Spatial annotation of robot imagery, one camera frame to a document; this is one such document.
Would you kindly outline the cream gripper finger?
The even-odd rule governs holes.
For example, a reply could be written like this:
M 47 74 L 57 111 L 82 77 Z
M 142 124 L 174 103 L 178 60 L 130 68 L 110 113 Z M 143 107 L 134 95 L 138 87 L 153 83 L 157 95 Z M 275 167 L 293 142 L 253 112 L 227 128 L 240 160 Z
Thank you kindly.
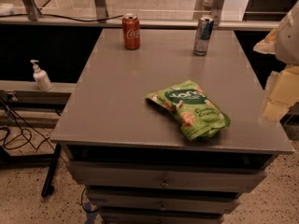
M 253 50 L 261 54 L 276 54 L 276 40 L 277 40 L 278 28 L 275 27 L 263 40 L 258 42 Z
M 299 102 L 299 66 L 287 65 L 281 72 L 272 71 L 267 79 L 261 116 L 280 121 Z

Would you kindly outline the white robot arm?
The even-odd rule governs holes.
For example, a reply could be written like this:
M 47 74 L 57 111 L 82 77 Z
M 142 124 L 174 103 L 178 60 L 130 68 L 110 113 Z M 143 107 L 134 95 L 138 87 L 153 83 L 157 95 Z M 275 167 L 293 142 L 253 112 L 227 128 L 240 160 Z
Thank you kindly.
M 253 50 L 273 54 L 286 64 L 267 79 L 262 108 L 264 119 L 281 120 L 299 102 L 299 1 Z

